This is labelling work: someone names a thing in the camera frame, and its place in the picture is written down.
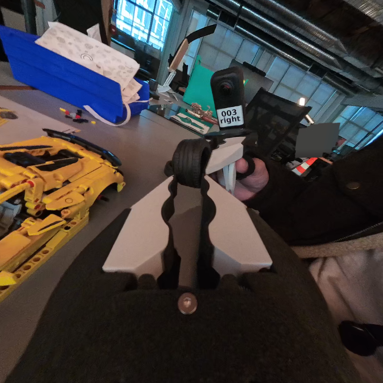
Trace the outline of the grey desk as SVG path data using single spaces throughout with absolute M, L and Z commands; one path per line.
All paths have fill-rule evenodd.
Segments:
M 3 88 L 1 95 L 61 122 L 65 118 L 60 107 L 74 110 L 72 105 L 37 90 Z M 95 125 L 80 124 L 79 129 L 76 135 L 119 157 L 126 186 L 120 193 L 107 189 L 105 196 L 109 201 L 99 201 L 93 206 L 87 226 L 1 303 L 1 382 L 6 380 L 25 351 L 50 295 L 71 263 L 125 208 L 130 208 L 165 180 L 165 163 L 172 158 L 178 143 L 197 137 L 147 110 L 133 117 L 124 127 L 97 122 Z M 175 214 L 170 223 L 175 247 L 182 259 L 181 286 L 195 287 L 197 284 L 201 204 L 199 190 L 182 185 L 178 187 Z

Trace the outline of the silver ceiling duct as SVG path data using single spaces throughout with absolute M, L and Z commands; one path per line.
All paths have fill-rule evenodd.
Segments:
M 348 82 L 382 82 L 382 22 L 346 1 L 208 1 L 213 15 L 306 67 L 316 63 Z

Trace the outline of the wheel picture instruction booklet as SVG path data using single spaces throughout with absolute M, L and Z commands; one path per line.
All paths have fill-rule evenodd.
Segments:
M 12 117 L 1 117 L 1 145 L 45 136 L 46 132 L 43 129 L 52 129 L 65 133 L 80 131 L 75 126 L 55 120 L 4 97 L 0 97 L 0 106 L 1 113 L 7 112 Z

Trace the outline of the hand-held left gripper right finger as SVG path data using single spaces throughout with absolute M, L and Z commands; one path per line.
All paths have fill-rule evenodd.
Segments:
M 209 176 L 201 180 L 197 286 L 215 289 L 224 275 L 268 270 L 272 259 L 246 206 Z

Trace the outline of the grey shirt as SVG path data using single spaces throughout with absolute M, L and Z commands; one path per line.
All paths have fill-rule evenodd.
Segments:
M 310 272 L 361 381 L 382 382 L 382 249 L 317 259 Z

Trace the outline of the orange striped traffic cone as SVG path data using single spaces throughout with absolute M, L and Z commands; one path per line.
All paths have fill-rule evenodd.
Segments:
M 295 168 L 293 168 L 291 171 L 298 175 L 298 176 L 303 176 L 303 174 L 309 169 L 309 167 L 317 160 L 317 157 L 311 157 L 304 159 L 303 162 L 298 164 Z

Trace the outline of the bright window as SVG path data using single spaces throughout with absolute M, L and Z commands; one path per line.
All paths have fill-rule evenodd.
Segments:
M 119 31 L 163 50 L 174 5 L 169 0 L 114 1 Z

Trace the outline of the person's right hand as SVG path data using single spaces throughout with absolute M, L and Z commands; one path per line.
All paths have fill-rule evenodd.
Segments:
M 242 180 L 236 180 L 234 196 L 244 202 L 252 199 L 262 191 L 269 181 L 269 174 L 264 161 L 252 158 L 255 169 L 253 173 Z

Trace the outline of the yellow toy brick car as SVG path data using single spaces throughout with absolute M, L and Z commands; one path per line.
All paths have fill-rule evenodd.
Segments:
M 43 129 L 36 139 L 1 145 L 0 300 L 80 232 L 103 192 L 120 192 L 121 161 L 73 134 Z

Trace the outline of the dark tilted panel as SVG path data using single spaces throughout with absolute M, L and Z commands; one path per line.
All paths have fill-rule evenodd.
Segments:
M 246 107 L 246 127 L 257 134 L 256 148 L 270 156 L 311 111 L 260 88 Z

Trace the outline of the brown wooden post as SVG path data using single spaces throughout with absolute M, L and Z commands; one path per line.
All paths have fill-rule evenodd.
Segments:
M 107 45 L 111 43 L 111 17 L 114 9 L 114 1 L 113 0 L 101 0 L 101 10 L 102 10 L 102 20 L 103 20 L 103 28 L 104 35 L 106 38 Z

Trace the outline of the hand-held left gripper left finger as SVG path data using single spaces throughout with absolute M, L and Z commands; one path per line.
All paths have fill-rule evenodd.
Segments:
M 137 279 L 151 275 L 159 288 L 178 288 L 181 258 L 169 222 L 177 186 L 171 176 L 130 208 L 103 264 L 104 272 L 130 273 Z

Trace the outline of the blue plastic bin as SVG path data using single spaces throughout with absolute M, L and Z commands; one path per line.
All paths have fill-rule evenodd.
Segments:
M 134 59 L 64 24 L 50 23 L 41 37 L 1 26 L 1 41 L 17 81 L 105 124 L 125 125 L 149 106 Z

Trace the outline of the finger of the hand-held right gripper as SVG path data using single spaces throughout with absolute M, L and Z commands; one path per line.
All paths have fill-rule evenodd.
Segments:
M 211 153 L 205 168 L 205 174 L 210 175 L 225 166 L 236 162 L 243 156 L 243 139 L 224 139 Z

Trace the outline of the green and white leaflet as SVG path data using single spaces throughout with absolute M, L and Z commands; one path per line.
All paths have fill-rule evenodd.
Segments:
M 169 120 L 200 135 L 207 134 L 213 127 L 212 123 L 205 122 L 200 118 L 182 112 L 170 116 Z

